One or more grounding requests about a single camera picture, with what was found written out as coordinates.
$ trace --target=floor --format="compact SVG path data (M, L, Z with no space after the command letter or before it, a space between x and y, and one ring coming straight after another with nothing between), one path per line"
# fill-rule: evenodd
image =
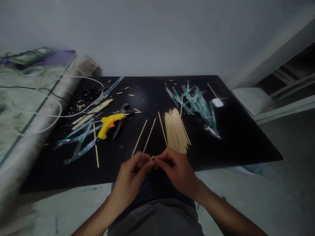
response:
M267 163L264 176L230 169L197 172L197 176L268 235L315 235L315 109L260 125L283 155ZM70 235L110 194L111 185L79 187L18 207L0 227L2 235ZM20 196L19 203L26 197ZM205 235L222 235L197 206Z

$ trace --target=textured black surface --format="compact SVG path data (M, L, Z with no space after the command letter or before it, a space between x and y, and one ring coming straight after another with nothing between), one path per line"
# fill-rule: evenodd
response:
M112 80L110 84L113 84L118 77L99 77L96 79L108 85L110 79ZM57 140L63 139L71 132L71 128L66 125L69 125L78 117L61 118L48 140L48 145L44 146L35 162L28 179L22 187L22 192L87 186L115 181L121 163L131 157L146 119L148 119L148 122L137 146L137 151L143 151L153 120L157 118L146 153L150 155L162 153L166 145L157 112L164 114L164 112L175 106L165 90L164 83L167 82L169 89L175 86L176 90L181 93L180 85L186 84L187 79L190 80L191 86L197 85L200 90L207 91L203 95L206 101L215 98L207 87L208 82L219 83L229 96L228 99L222 100L223 107L214 108L222 141L216 139L202 126L193 122L185 115L183 110L184 126L192 143L187 156L195 171L283 159L218 76L125 77L109 94L108 98L112 96L114 101L104 111L116 111L124 103L129 103L131 109L136 108L142 113L127 118L127 123L122 127L116 140L108 139L98 146L100 167L97 168L96 165L94 147L78 160L66 166L63 165L63 161L72 156L76 143L63 145L57 150L53 150L53 148ZM84 90L94 88L99 88L96 82L83 79L63 115L74 111L70 107L74 108L77 101L82 99ZM86 143L93 138L92 134L89 135Z

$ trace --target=yellow glue gun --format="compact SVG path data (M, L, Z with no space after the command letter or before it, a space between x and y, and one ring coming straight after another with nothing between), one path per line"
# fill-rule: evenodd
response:
M102 118L102 123L104 124L101 128L101 130L98 133L98 138L99 139L106 139L107 138L107 131L109 128L115 127L115 121L122 120L125 118L124 113L119 113L115 115L110 115L108 117L103 117Z

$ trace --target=power cord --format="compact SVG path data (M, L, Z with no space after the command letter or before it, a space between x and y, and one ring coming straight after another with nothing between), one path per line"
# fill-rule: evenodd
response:
M104 85L103 85L101 82L99 82L99 81L97 81L97 80L95 80L95 79L89 78L89 77L84 77L84 76L62 77L62 78L59 78L59 79L53 79L53 80L50 81L50 83L53 83L54 81L58 81L58 80L62 80L62 79L69 79L69 78L85 78L85 79L93 80L93 81L99 83L99 84L102 86L102 88L104 87ZM45 95L45 94L43 94L43 93L40 93L40 92L36 91L38 88L35 89L35 90L29 89L29 88L25 88L25 89L27 89L27 90L29 90L29 91L31 91L31 92L38 93L38 94L40 94L40 95L42 95L42 96L45 96L45 97L47 97L47 98L50 98L50 99L54 100L54 101L57 102L57 104L59 105L60 110L59 110L59 114L58 114L58 115L48 115L48 114L43 114L43 113L38 113L38 112L33 112L33 111L28 111L28 110L20 109L20 108L18 108L17 106L15 106L15 104L14 104L11 100L8 100L8 101L11 102L12 107L15 108L15 110L17 110L17 111L23 111L23 112L27 112L27 113L31 113L31 114L36 114L36 115L43 115L43 116L49 116L49 117L56 117L56 120L55 120L50 126L48 126L46 129L43 129L43 130L41 130L41 131L39 131L39 132L37 132L37 133L23 134L23 133L19 133L18 131L16 131L15 128L13 127L13 124L12 124L12 121L13 121L13 113L14 113L14 112L13 112L13 113L12 113L12 116L11 116L11 119L10 119L10 122L9 122L10 129L11 129L11 131L12 131L13 133L15 133L15 134L17 134L17 135L21 135L21 136L31 136L31 135L37 135L37 134L43 133L43 132L45 132L46 130L52 128L52 127L55 125L55 123L59 120L60 117L73 117L73 116L76 116L76 115L78 115L78 114L84 113L84 112L85 112L87 109L89 109L94 103L98 102L98 101L101 99L101 97L102 97L102 95L103 95L103 93L104 93L104 91L101 90L100 96L99 96L94 102L92 102L90 105L88 105L84 110L82 110L82 111L80 111L80 112L78 112L78 113L76 113L76 114L73 114L73 115L61 116L61 113L62 113L62 106L61 106L61 103L60 103L58 100L56 100L56 99L54 99L54 98L52 98L52 97L50 97L50 96L47 96L47 95Z
M52 95L54 95L57 98L60 98L62 100L64 100L66 103L68 103L68 101L62 97L57 96L56 94L54 94L51 90L49 90L48 88L29 88L29 87L23 87L23 86L11 86L11 87L7 87L7 86L0 86L0 88L7 88L7 89L14 89L14 88L22 88L22 89L46 89L48 90Z

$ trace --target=phone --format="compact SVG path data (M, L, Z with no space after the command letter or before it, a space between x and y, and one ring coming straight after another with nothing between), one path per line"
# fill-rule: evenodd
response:
M209 82L207 83L207 85L216 98L219 98L219 99L228 98L227 94L224 92L224 90L221 88L221 86L217 82Z

